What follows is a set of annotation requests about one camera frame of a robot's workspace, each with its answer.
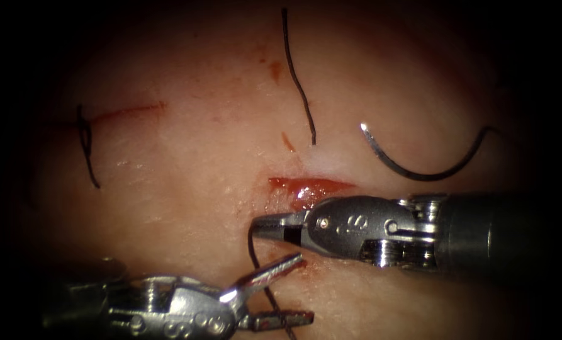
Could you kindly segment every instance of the black suture thread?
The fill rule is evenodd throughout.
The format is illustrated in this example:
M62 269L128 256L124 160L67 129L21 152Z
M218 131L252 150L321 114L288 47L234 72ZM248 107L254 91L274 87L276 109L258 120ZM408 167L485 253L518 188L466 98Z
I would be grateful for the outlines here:
M403 176L408 179L412 179L414 181L434 182L451 177L452 175L462 170L471 161L471 159L474 157L476 152L478 152L478 149L480 148L480 145L482 144L482 141L484 140L484 137L488 132L495 132L499 136L503 137L501 131L497 130L496 128L489 127L489 126L483 127L480 130L480 132L478 132L478 136L476 137L476 140L474 140L471 147L469 148L468 153L465 154L465 156L463 156L463 158L459 162L457 162L457 164L455 164L453 167L449 168L448 170L435 174L420 174L420 173L414 173L413 171L409 171L404 167L398 165L392 159L390 159L390 157L388 157L388 155L386 155L386 153L383 152L383 150L381 150L381 147L379 147L378 145L376 145L377 147L372 146L372 148L374 149L377 158L379 158L381 162L383 162L383 164L385 164L388 168L390 168L392 171L399 174L400 176Z
M257 260L256 250L254 249L254 226L253 225L251 225L249 227L249 231L247 233L247 250L249 251L249 257L251 258L251 262L254 264L254 268L255 269L260 268L260 262ZM277 313L277 315L281 319L281 325L285 328L285 333L287 333L287 336L289 337L289 339L290 340L297 340L297 337L295 336L295 333L293 332L291 327L289 325L287 325L287 321L285 320L285 316L281 313L281 308L279 307L279 304L276 302L276 299L274 298L273 292L270 290L269 287L266 287L266 288L264 288L264 293L266 294L266 297L268 298L268 301L270 301L270 304L273 306L274 312Z
M310 113L310 107L308 106L308 98L304 90L301 88L298 76L295 75L295 69L293 68L293 61L291 60L291 52L289 51L289 33L287 30L287 9L281 9L281 16L283 17L283 42L285 44L285 56L287 56L287 64L289 65L289 72L291 73L291 78L295 83L295 86L300 92L301 100L304 102L304 109L306 110L306 117L308 118L308 124L310 126L310 133L312 134L312 145L317 144L317 129L314 127L314 119L312 119L312 114Z
M94 171L92 170L92 160L90 156L92 155L92 128L90 127L90 122L85 120L81 115L82 105L77 105L77 130L79 131L79 141L81 143L81 149L84 151L84 156L86 156L87 171L90 173L90 179L92 184L100 189L100 184L96 181L94 176Z

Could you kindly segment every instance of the bleeding incision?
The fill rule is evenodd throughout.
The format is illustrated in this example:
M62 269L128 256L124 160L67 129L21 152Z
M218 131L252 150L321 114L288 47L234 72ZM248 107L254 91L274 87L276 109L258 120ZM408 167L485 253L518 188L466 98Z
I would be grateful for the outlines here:
M310 209L318 201L341 190L355 187L354 184L320 178L269 178L271 194L286 195L289 206L295 210Z

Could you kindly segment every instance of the blood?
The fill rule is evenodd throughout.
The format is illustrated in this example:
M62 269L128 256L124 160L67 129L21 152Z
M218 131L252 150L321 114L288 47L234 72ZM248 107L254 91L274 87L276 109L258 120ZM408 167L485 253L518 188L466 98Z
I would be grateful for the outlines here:
M141 113L141 112L150 111L150 110L164 110L165 108L167 108L167 103L164 102L164 101L159 101L159 102L157 102L157 104L151 104L151 105L145 105L145 106L135 106L133 108L124 108L124 109L113 111L113 112L107 112L107 113L105 113L101 116L96 117L95 119L92 119L91 122L97 123L97 122L101 122L103 120L115 119L115 118L117 118L119 116L122 116L122 115L127 115L127 114L132 114L132 113Z
M310 209L318 201L332 193L355 187L354 184L321 178L269 178L271 194L284 191L291 199L290 207L295 210Z
M275 61L271 62L270 65L268 65L268 68L270 69L270 75L272 75L274 82L276 82L276 84L278 85L279 76L281 75L281 69L283 69L283 66L280 62Z
M291 144L291 142L289 141L289 138L287 138L287 135L284 132L281 132L281 138L283 139L283 144L285 144L287 149L290 152L295 152L295 148L293 147L293 144Z

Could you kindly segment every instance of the skin surface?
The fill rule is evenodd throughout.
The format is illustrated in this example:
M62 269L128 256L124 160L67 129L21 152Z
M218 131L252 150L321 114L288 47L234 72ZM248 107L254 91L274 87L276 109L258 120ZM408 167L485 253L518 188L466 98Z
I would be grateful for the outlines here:
M317 145L284 56L283 6ZM9 200L18 247L35 261L113 256L135 275L227 286L252 270L250 220L291 210L268 178L331 179L355 185L337 195L386 198L527 188L525 124L506 109L490 58L448 22L416 4L354 1L179 5L112 18L78 44L20 148L14 171L26 180ZM57 124L74 122L79 103L101 189L77 129ZM484 125L520 146L490 134L460 173L419 183L375 158L361 122L420 173L452 166ZM256 251L266 263L299 249L256 241ZM303 253L308 266L272 286L281 308L316 313L295 329L299 339L522 335L520 310L494 289ZM249 306L270 309L263 295ZM286 334L234 337L262 338Z

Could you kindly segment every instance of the red blood stain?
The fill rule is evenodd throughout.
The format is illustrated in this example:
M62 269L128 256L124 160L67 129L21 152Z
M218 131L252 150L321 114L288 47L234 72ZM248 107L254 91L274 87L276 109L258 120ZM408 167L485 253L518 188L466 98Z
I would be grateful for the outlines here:
M105 120L112 120L118 118L119 116L128 115L128 114L136 114L136 113L143 113L145 111L151 110L159 110L158 113L162 112L165 108L167 108L167 103L163 101L159 101L157 104L152 105L145 105L145 106L135 106L133 108L124 108L113 112L105 113L101 116L98 116L91 120L92 123L99 123Z
M321 199L341 190L355 187L354 184L321 178L269 178L271 193L283 190L291 198L290 207L295 210L310 209Z
M281 65L280 62L275 61L272 62L270 65L268 65L268 68L270 69L270 75L273 77L274 82L276 82L276 84L279 84L279 76L281 75L281 70L283 69L283 66Z
M287 138L287 135L284 132L281 132L281 138L283 139L283 144L285 144L287 149L290 152L295 152L295 148L293 147L293 144L291 144L291 142L289 141L289 138Z

